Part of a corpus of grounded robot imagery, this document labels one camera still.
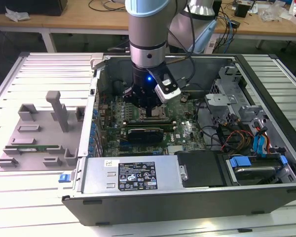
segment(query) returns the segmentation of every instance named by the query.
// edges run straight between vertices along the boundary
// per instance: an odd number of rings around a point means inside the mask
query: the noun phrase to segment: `wooden desk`
[[[257,14],[247,14],[245,18],[234,16],[234,11],[230,10],[231,5],[226,7],[230,0],[223,0],[223,10],[231,20],[240,22],[237,30],[238,35],[262,35],[262,36],[291,36],[296,37],[296,25],[289,20],[282,19],[281,22],[263,22]],[[224,33],[225,25],[223,20],[218,20],[215,33]]]
[[[90,9],[90,0],[68,0],[66,9],[61,16],[30,15],[28,21],[13,22],[4,15],[0,15],[0,29],[2,31],[38,32],[41,33],[48,52],[56,52],[51,33],[72,34],[108,34],[127,35],[128,17],[126,12],[98,12]],[[225,13],[233,20],[239,21],[240,27],[235,38],[254,40],[296,40],[296,25],[282,19],[281,22],[262,22],[257,14],[247,14],[246,18],[234,16],[223,0]],[[104,9],[100,0],[95,0],[92,7]],[[112,3],[113,7],[121,5]],[[211,42],[217,40],[224,33],[225,25],[218,20]]]

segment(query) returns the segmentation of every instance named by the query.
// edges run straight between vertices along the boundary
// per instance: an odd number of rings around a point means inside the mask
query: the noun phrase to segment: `metal case panel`
[[[63,197],[85,226],[171,221],[269,213],[296,200],[296,189],[261,188],[226,192],[104,198]]]

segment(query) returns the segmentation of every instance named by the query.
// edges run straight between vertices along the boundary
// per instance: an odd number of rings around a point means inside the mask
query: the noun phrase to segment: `desk leg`
[[[256,44],[256,48],[257,49],[260,49],[261,47],[262,47],[262,44],[264,43],[264,40],[263,39],[260,39],[259,41],[258,41],[258,43]]]
[[[212,54],[215,48],[216,41],[219,39],[219,34],[213,34],[211,39],[209,40],[208,44],[204,49],[204,53]]]
[[[57,53],[57,49],[56,49],[52,34],[49,32],[41,32],[41,36],[43,37],[43,41],[45,43],[47,52]]]

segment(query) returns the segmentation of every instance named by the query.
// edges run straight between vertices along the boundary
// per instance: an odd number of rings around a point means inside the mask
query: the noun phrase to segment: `black box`
[[[67,0],[0,0],[0,14],[5,13],[6,6],[11,11],[60,16],[66,5]]]

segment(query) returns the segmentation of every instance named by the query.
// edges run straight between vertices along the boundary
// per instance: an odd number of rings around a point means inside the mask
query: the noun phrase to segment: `sticker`
[[[104,161],[104,167],[118,167],[118,159],[106,159]]]
[[[18,151],[20,152],[37,152],[35,148],[19,148]]]
[[[120,191],[158,189],[154,162],[119,163],[118,177]]]

